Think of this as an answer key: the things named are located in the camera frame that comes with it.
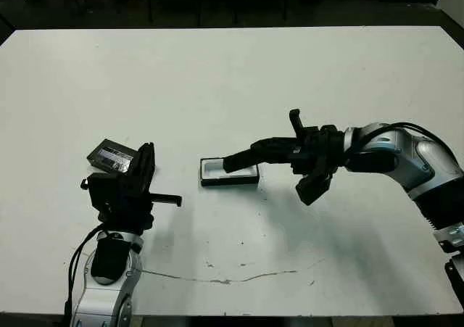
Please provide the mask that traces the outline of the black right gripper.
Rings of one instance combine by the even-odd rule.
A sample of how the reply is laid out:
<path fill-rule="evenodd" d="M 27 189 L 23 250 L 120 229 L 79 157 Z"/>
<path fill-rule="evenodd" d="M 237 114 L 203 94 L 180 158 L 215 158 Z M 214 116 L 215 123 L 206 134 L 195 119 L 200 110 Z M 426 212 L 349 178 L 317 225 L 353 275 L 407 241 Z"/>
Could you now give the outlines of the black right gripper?
<path fill-rule="evenodd" d="M 304 127 L 299 109 L 291 109 L 289 119 L 296 134 L 292 137 L 263 138 L 251 144 L 257 163 L 291 164 L 295 175 L 333 175 L 344 156 L 344 132 L 335 125 Z"/>

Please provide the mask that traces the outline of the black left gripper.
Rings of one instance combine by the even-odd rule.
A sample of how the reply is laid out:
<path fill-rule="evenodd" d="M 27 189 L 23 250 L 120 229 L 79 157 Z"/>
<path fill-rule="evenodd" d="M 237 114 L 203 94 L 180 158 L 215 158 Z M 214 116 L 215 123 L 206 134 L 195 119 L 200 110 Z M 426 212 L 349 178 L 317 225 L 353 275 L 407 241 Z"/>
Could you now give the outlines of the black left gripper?
<path fill-rule="evenodd" d="M 99 220 L 112 230 L 142 233 L 153 226 L 155 202 L 180 207 L 181 196 L 150 192 L 154 171 L 154 143 L 149 142 L 138 149 L 131 174 L 98 173 Z"/>

